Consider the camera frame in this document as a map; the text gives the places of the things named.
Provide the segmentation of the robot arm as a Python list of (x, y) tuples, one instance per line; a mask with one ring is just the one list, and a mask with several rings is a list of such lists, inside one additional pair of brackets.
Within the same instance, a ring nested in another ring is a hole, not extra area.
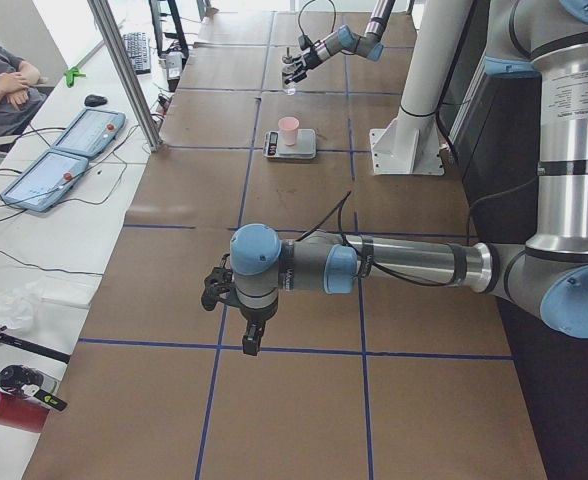
[(246, 354), (259, 352), (280, 291), (343, 294), (374, 274), (466, 286), (588, 338), (588, 1), (492, 2), (484, 57), (490, 76), (542, 81), (535, 234), (522, 245), (462, 246), (320, 227), (282, 239), (266, 225), (245, 225), (205, 279), (201, 302), (240, 310)]
[(305, 34), (300, 17), (304, 9), (311, 4), (308, 1), (299, 11), (297, 24), (300, 30), (298, 44), (301, 53), (292, 56), (287, 52), (282, 57), (282, 85), (285, 90), (293, 88), (296, 83), (307, 77), (307, 72), (320, 66), (333, 56), (341, 53), (356, 55), (371, 61), (378, 61), (384, 46), (381, 43), (389, 18), (395, 4), (394, 0), (378, 1), (371, 13), (365, 32), (354, 33), (348, 25), (341, 25), (323, 39), (312, 42)]

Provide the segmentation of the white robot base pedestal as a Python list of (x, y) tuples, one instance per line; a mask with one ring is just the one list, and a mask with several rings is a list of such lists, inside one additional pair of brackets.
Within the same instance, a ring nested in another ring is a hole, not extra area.
[(426, 3), (398, 114), (386, 128), (370, 131), (375, 175), (444, 173), (436, 115), (472, 6), (472, 0)]

